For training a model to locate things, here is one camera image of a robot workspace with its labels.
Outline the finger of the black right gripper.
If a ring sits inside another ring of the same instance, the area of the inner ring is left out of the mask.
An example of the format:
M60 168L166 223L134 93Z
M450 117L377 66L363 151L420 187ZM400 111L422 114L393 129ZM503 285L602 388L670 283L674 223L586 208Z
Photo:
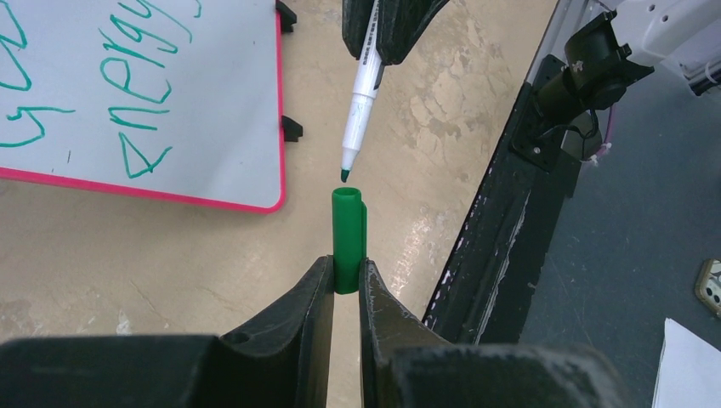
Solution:
M401 64L448 0L383 0L378 4L377 51L384 65Z
M342 0L342 38L354 59L359 59L372 14L373 0Z

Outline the pink framed whiteboard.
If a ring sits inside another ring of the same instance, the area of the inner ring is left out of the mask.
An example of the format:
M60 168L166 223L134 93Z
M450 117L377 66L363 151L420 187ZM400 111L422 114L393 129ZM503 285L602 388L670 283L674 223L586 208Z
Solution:
M286 195L273 1L4 1L5 179L273 213Z

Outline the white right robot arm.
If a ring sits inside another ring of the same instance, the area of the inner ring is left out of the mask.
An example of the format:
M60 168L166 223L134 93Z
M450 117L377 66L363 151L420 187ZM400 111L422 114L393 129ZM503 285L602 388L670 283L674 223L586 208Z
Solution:
M344 1L342 37L359 62L349 122L367 123L387 65L410 53L443 1ZM605 110L635 82L720 18L718 1L623 1L573 34L568 65L538 91L542 119L569 123Z

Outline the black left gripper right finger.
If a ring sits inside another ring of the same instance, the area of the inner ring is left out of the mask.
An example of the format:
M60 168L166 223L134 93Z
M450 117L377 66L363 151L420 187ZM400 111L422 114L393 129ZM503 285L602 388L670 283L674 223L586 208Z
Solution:
M586 346L453 344L385 286L377 265L359 271L365 407L629 407L615 367Z

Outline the white green whiteboard marker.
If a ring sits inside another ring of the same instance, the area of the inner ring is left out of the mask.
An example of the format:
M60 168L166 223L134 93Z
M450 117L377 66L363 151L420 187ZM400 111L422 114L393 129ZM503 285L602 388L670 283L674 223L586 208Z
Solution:
M372 106L383 77L384 65L377 50L379 1L374 1L361 49L348 120L344 130L340 180L346 183L361 151Z

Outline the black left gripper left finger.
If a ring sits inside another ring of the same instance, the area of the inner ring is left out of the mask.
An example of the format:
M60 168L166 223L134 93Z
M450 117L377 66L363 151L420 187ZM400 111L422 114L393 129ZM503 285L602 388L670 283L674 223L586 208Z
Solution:
M1 347L4 407L322 407L333 266L222 336L34 337Z

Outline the green marker cap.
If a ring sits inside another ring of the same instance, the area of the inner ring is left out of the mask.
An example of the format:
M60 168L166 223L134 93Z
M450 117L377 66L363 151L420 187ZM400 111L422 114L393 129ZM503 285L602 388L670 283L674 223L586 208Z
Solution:
M332 192L332 257L337 294L358 291L366 258L367 210L361 191L340 187Z

